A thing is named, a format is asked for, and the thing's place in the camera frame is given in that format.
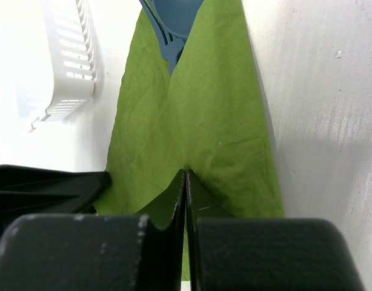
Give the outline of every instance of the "dark gray plastic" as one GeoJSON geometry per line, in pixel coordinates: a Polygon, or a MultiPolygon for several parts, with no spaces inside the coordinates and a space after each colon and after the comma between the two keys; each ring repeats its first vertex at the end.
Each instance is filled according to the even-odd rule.
{"type": "Polygon", "coordinates": [[[165,28],[162,28],[148,4],[144,0],[139,1],[154,28],[159,47],[161,49],[162,58],[168,60],[171,76],[179,58],[181,57],[184,42],[181,38],[173,36],[165,28]]]}

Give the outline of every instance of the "green towel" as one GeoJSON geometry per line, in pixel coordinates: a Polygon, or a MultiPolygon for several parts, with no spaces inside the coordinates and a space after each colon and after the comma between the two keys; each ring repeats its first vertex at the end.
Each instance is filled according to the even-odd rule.
{"type": "Polygon", "coordinates": [[[137,212],[181,168],[239,217],[284,215],[241,0],[204,1],[171,78],[140,14],[96,209],[137,212]]]}

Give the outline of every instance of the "green fabric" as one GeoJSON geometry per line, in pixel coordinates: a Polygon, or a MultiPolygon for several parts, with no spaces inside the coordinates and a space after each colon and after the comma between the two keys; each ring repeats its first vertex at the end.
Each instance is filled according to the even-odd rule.
{"type": "Polygon", "coordinates": [[[96,209],[137,212],[181,168],[239,217],[284,215],[241,0],[204,1],[171,79],[140,14],[96,209]]]}

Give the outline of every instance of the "blue plastic object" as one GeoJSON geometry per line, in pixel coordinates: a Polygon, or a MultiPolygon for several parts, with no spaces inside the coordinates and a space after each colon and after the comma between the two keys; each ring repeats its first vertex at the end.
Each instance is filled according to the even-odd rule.
{"type": "Polygon", "coordinates": [[[170,33],[186,43],[199,7],[204,0],[150,0],[158,20],[170,33]]]}
{"type": "Polygon", "coordinates": [[[165,28],[162,28],[159,21],[155,18],[151,8],[145,0],[139,0],[146,12],[158,39],[159,47],[161,49],[162,58],[168,60],[170,76],[172,75],[179,58],[181,57],[184,49],[184,42],[181,38],[173,36],[165,28]]]}
{"type": "Polygon", "coordinates": [[[139,1],[154,28],[162,58],[168,60],[171,76],[204,0],[148,0],[158,18],[145,0],[139,1]]]}

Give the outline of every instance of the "white wall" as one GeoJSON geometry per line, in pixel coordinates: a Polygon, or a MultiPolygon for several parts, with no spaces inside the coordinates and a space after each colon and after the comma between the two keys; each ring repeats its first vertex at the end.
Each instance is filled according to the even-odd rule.
{"type": "MultiPolygon", "coordinates": [[[[105,168],[140,5],[138,0],[91,3],[99,82],[93,100],[64,123],[31,135],[21,131],[9,58],[20,49],[0,47],[0,164],[105,168]]],[[[372,290],[372,0],[243,3],[287,215],[334,222],[372,290]]],[[[12,5],[0,2],[3,44],[10,43],[7,27],[16,19],[12,5]]]]}
{"type": "Polygon", "coordinates": [[[287,216],[334,222],[372,290],[372,1],[243,4],[287,216]]]}

